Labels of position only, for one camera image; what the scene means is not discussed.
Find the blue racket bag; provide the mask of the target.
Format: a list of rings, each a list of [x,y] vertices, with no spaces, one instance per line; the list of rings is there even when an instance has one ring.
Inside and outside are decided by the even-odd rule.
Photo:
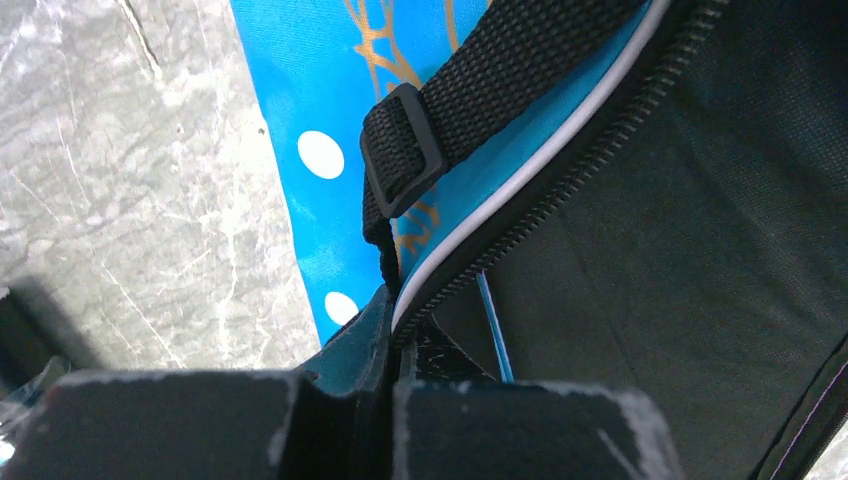
[[[845,2],[232,11],[322,343],[278,478],[395,479],[404,381],[638,390],[680,479],[824,473],[847,436]]]

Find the blue badminton racket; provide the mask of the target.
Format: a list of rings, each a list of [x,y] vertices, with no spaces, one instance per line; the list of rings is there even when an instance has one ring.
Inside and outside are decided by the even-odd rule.
[[[486,318],[492,335],[492,341],[501,381],[504,383],[513,383],[515,381],[513,367],[504,340],[501,322],[499,320],[497,307],[486,275],[486,271],[481,271],[476,276],[476,280],[483,308],[486,313]]]

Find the black shuttlecock tube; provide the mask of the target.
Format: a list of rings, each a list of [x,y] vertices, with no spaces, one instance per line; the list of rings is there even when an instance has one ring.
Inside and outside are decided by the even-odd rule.
[[[53,356],[32,379],[1,395],[1,468],[12,458],[18,437],[35,405],[56,381],[71,371],[70,363]]]

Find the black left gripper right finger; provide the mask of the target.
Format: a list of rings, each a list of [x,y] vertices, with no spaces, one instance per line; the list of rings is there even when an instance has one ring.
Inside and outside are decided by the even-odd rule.
[[[393,391],[395,479],[680,479],[643,392],[569,382],[404,381]]]

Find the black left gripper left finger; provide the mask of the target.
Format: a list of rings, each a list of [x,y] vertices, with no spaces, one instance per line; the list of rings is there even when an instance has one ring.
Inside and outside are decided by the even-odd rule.
[[[4,479],[273,479],[300,378],[82,371],[28,417]]]

